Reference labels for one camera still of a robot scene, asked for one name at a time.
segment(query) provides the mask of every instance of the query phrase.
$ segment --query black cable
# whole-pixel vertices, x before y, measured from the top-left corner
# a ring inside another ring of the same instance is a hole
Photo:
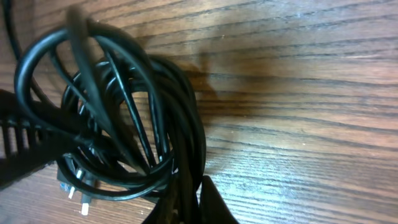
[[[89,37],[99,43],[105,58],[93,60]],[[9,38],[11,43],[16,42],[14,35]],[[73,77],[69,77],[55,50],[68,40],[80,69]],[[34,68],[45,54],[50,55],[67,83],[60,108],[45,100],[40,107],[35,106],[30,94]],[[193,88],[176,65],[164,58],[148,56],[122,30],[93,22],[82,17],[76,8],[70,9],[66,26],[45,34],[19,59],[14,89],[20,107],[32,121],[79,145],[70,150],[70,158],[57,159],[63,175],[77,190],[103,200],[162,195],[173,170],[178,168],[178,174],[174,175],[181,180],[182,204],[194,203],[191,198],[196,197],[193,194],[199,188],[205,168],[206,142]],[[131,95],[134,92],[148,93],[159,163],[155,161]],[[132,131],[121,119],[122,102],[127,104],[143,154]],[[103,136],[102,130],[110,137]],[[85,184],[69,168],[71,160],[96,180],[126,190],[113,192]],[[119,162],[137,172],[128,172]]]
[[[2,0],[2,13],[4,16],[4,23],[6,26],[7,36],[12,48],[12,52],[14,53],[15,59],[18,61],[21,57],[21,47],[16,38],[16,31],[14,26],[12,25],[12,10],[11,10],[11,0]],[[46,102],[48,104],[52,104],[52,102],[47,98],[47,96],[40,89],[37,82],[32,79],[31,87],[33,92],[39,98],[40,101]]]

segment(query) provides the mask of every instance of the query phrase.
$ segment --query coiled cable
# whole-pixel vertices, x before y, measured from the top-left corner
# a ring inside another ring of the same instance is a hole
[[[94,60],[89,37],[99,43],[105,58]],[[59,44],[68,40],[80,69],[74,77],[68,75],[56,51]],[[33,71],[46,54],[67,83],[60,108],[49,103],[47,97],[39,97],[42,108],[37,108],[30,93],[31,88],[40,90]],[[205,168],[206,142],[193,88],[175,64],[147,55],[122,30],[94,22],[72,7],[67,12],[65,26],[45,34],[21,56],[14,89],[20,107],[30,120],[76,142],[78,147],[58,158],[57,164],[65,178],[84,194],[103,200],[160,196],[173,173],[180,179],[183,196],[199,188]],[[148,93],[158,163],[132,97],[134,92]],[[121,119],[122,102],[127,104],[144,155]],[[126,190],[115,192],[85,184],[70,169],[71,161],[96,179]],[[119,162],[136,172],[127,171]]]

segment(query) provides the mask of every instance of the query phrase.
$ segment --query wooden surface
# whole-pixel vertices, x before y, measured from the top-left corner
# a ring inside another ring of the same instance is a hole
[[[206,173],[240,223],[398,223],[398,1],[15,2],[23,47],[79,4],[186,70]],[[0,88],[12,90],[0,26]],[[68,46],[59,51],[72,72]],[[59,101],[47,59],[35,76]],[[83,217],[55,171],[1,192],[0,223],[140,223],[153,207],[96,201]]]

